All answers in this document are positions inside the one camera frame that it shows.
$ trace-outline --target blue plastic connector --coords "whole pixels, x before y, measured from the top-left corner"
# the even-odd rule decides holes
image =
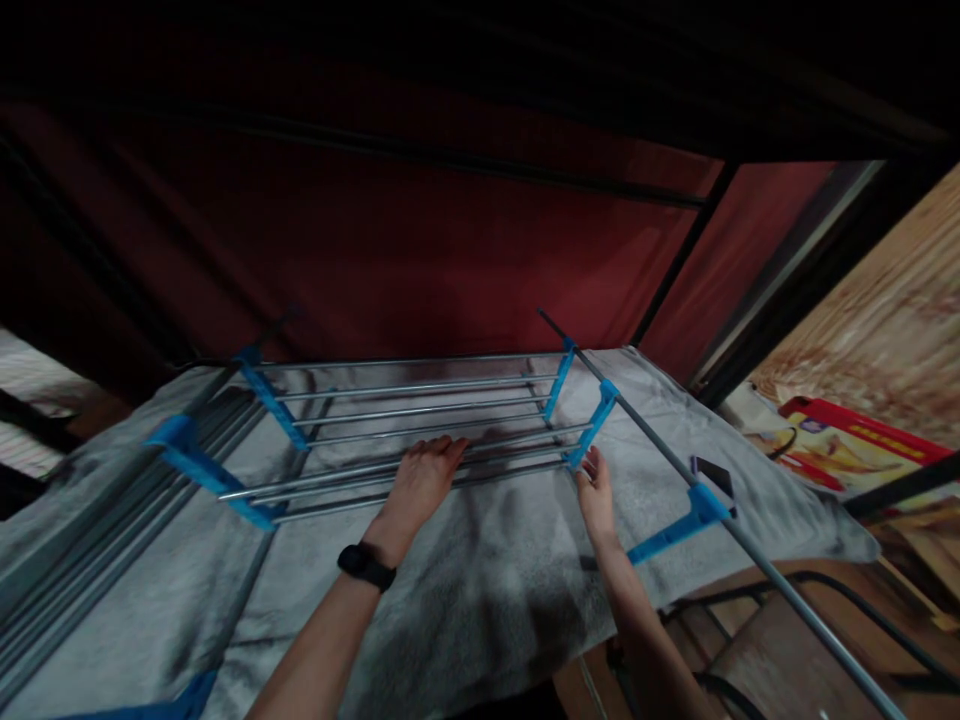
[[[630,562],[639,565],[654,555],[662,553],[671,545],[683,542],[687,538],[716,525],[730,517],[730,511],[723,506],[717,496],[703,483],[694,485],[687,491],[690,498],[690,512],[656,535],[647,538],[627,553]]]
[[[600,428],[603,426],[607,416],[613,411],[613,406],[616,404],[617,395],[619,394],[620,391],[617,389],[617,386],[609,380],[604,380],[600,383],[600,404],[597,405],[597,409],[593,411],[593,415],[590,417],[590,425],[592,427],[587,428],[580,435],[580,439],[577,441],[577,449],[564,456],[567,465],[569,465],[573,472],[576,472],[580,467],[580,463],[583,462],[583,458],[587,454],[587,450],[590,449],[594,438],[597,436],[597,433],[600,432]]]
[[[563,388],[563,381],[567,379],[570,366],[573,365],[573,360],[577,356],[577,344],[570,338],[565,337],[563,339],[563,349],[567,351],[567,354],[564,355],[563,360],[560,361],[560,368],[557,370],[557,379],[553,381],[553,387],[550,388],[550,399],[547,400],[547,405],[543,408],[543,419],[546,422],[550,422],[553,410],[557,407],[557,400],[560,399],[560,390]]]
[[[197,442],[197,423],[188,415],[174,415],[165,420],[144,445],[159,445],[164,448],[163,459],[197,485],[214,495],[235,490],[244,490],[244,484],[213,460]],[[283,513],[282,508],[251,507],[246,500],[230,500],[230,507],[261,530],[277,529],[273,518]]]
[[[253,388],[257,397],[260,398],[263,406],[267,408],[277,419],[277,422],[280,423],[280,427],[287,433],[287,436],[297,450],[309,449],[307,446],[307,438],[300,432],[300,428],[293,424],[293,415],[290,414],[287,406],[277,400],[277,395],[273,392],[273,386],[270,384],[270,381],[267,380],[266,375],[254,369],[254,367],[259,365],[263,360],[260,349],[253,345],[248,345],[238,352],[233,359],[240,363],[240,373],[246,378],[247,382],[250,383],[250,387]]]

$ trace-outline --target dark red fabric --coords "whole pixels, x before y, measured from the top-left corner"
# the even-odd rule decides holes
[[[640,345],[687,383],[710,343],[835,163],[746,165]]]
[[[133,6],[93,15],[38,0],[25,12],[17,62],[65,86],[225,103],[690,193],[706,194],[719,170],[555,117],[174,27]],[[291,303],[304,315],[268,348],[274,359],[555,349],[537,306],[584,347],[617,346],[693,221],[690,211],[232,131],[29,106],[0,115],[216,357]],[[644,343],[667,372],[689,375],[824,175],[767,166],[737,178]],[[84,352],[95,364],[97,351]]]
[[[0,183],[0,324],[138,405],[172,373],[139,331]]]

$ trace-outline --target hand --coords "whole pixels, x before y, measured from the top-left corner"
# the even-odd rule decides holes
[[[594,549],[620,547],[613,519],[613,488],[610,468],[596,446],[591,446],[583,466],[577,471],[580,512]]]
[[[417,532],[450,492],[467,442],[466,438],[453,442],[444,435],[421,440],[407,450],[390,497],[363,536],[363,542],[379,554],[379,562],[394,568],[406,556]]]

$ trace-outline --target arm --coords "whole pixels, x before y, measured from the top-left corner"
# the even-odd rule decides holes
[[[377,562],[397,567],[420,527],[450,491],[467,441],[444,435],[414,445],[400,463],[390,497],[363,542]],[[341,574],[273,671],[247,720],[334,718],[380,590]]]
[[[643,584],[620,545],[613,519],[607,461],[590,448],[577,472],[580,510],[597,556],[603,587],[627,656],[637,702],[647,718],[714,718],[693,674],[660,624]]]

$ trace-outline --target phone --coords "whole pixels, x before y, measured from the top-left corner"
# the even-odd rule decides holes
[[[733,499],[733,481],[730,479],[730,471],[696,455],[690,458],[690,469],[698,480],[701,480],[699,476],[703,475],[706,479],[704,485],[707,485],[730,511],[730,517],[735,518],[737,506]]]

